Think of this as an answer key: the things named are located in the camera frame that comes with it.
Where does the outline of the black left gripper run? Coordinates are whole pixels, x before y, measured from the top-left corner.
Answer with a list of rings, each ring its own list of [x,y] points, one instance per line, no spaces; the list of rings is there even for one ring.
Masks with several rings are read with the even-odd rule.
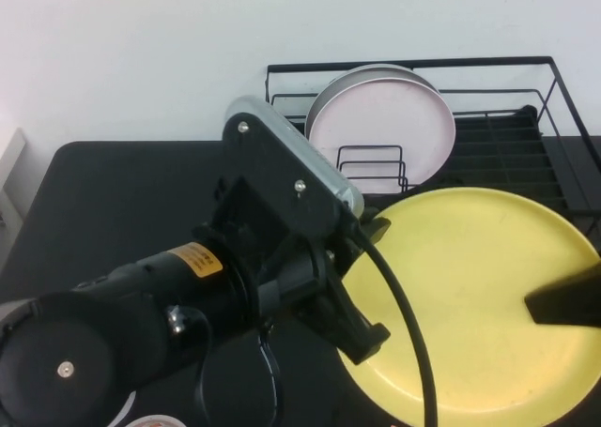
[[[205,256],[221,264],[202,278],[196,306],[210,317],[311,312],[325,298],[328,338],[354,364],[390,338],[371,324],[342,285],[361,247],[348,237],[357,221],[348,204],[315,176],[221,176],[210,220],[194,230]],[[391,226],[367,207],[360,226],[378,243]]]

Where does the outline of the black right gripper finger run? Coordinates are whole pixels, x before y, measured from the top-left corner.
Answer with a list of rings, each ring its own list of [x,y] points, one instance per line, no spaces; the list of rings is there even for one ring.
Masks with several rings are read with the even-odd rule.
[[[600,263],[544,285],[524,297],[539,325],[600,326]]]

